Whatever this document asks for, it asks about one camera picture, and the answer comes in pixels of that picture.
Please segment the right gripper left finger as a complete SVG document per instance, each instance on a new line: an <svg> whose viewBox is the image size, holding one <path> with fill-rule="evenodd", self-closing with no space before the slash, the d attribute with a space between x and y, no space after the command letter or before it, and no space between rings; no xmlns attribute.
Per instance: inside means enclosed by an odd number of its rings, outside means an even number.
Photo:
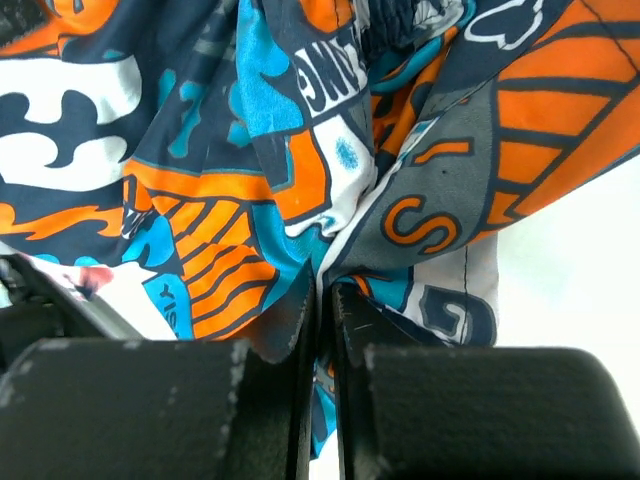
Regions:
<svg viewBox="0 0 640 480"><path fill-rule="evenodd" d="M309 267L230 340L44 339L1 372L5 479L305 479Z"/></svg>

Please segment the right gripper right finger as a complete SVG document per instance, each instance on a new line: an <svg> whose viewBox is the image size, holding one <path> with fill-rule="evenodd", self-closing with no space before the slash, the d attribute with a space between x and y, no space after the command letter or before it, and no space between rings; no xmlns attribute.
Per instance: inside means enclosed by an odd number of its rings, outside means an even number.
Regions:
<svg viewBox="0 0 640 480"><path fill-rule="evenodd" d="M594 355L420 340L351 284L332 307L342 478L638 477L638 436Z"/></svg>

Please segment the pink shark print shorts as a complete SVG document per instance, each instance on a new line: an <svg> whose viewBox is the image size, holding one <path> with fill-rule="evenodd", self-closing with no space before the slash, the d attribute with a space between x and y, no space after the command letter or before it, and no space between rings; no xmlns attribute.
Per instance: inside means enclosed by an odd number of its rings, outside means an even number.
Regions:
<svg viewBox="0 0 640 480"><path fill-rule="evenodd" d="M114 279L113 271L104 266L81 266L64 278L86 300L92 300L97 293Z"/></svg>

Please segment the blue orange patterned shorts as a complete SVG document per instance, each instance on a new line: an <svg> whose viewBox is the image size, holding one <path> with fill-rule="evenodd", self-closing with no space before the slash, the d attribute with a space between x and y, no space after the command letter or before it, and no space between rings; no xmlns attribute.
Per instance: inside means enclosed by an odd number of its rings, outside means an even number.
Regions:
<svg viewBox="0 0 640 480"><path fill-rule="evenodd" d="M489 346L497 233L635 156L638 104L635 1L5 1L1 241L180 340L310 267L321 312Z"/></svg>

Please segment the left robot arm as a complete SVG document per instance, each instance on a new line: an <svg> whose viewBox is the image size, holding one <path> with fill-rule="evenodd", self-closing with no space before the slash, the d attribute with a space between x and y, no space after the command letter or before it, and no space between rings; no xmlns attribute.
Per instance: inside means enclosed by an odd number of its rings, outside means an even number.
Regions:
<svg viewBox="0 0 640 480"><path fill-rule="evenodd" d="M62 286L19 254L1 256L1 372L44 339L141 339L143 335L87 287Z"/></svg>

